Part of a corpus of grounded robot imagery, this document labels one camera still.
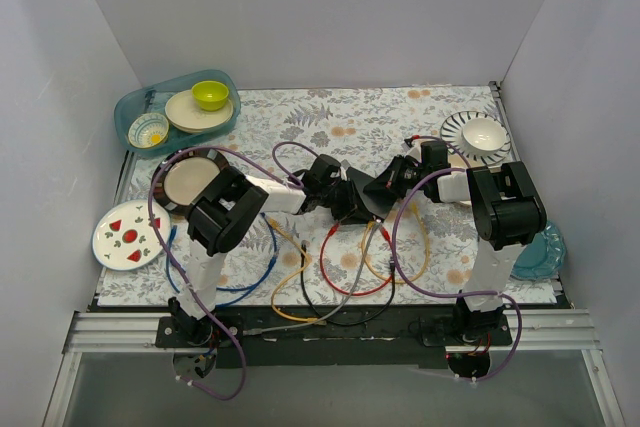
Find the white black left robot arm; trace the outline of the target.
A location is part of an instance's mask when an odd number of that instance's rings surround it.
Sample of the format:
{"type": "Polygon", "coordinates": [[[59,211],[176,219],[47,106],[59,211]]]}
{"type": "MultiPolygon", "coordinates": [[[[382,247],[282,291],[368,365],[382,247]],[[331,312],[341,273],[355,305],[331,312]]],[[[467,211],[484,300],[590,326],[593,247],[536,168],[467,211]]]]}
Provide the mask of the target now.
{"type": "Polygon", "coordinates": [[[226,256],[244,239],[262,213],[303,214],[327,208],[343,223],[365,223],[374,218],[364,193],[373,177],[322,155],[303,173],[299,185],[290,180],[257,178],[243,174],[219,152],[200,158],[179,157],[174,169],[195,188],[184,206],[190,258],[184,290],[169,300],[178,334],[193,347],[205,345],[213,333],[206,317],[216,306],[217,283],[226,256]]]}

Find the black network switch box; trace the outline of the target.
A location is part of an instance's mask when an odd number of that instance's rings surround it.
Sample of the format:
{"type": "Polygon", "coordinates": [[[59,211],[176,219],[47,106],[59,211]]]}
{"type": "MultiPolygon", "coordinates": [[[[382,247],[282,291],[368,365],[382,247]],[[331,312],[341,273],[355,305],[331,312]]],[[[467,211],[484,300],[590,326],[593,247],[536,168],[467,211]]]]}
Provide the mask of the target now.
{"type": "Polygon", "coordinates": [[[399,195],[388,186],[391,167],[387,167],[377,177],[354,167],[349,167],[346,174],[354,184],[357,205],[373,219],[384,220],[399,199],[399,195]]]}

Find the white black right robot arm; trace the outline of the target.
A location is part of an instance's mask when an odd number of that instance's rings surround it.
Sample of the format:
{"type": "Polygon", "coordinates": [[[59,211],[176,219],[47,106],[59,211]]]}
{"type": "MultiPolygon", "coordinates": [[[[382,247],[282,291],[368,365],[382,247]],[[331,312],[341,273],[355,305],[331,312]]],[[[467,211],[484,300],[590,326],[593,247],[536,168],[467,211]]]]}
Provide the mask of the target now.
{"type": "Polygon", "coordinates": [[[506,282],[519,255],[546,226],[545,207],[521,161],[454,168],[449,143],[426,136],[407,143],[410,151],[395,156],[363,192],[389,205],[402,200],[402,208],[419,192],[434,203],[471,203],[478,250],[471,277],[453,296],[452,330],[460,342],[475,344],[500,327],[506,282]]]}

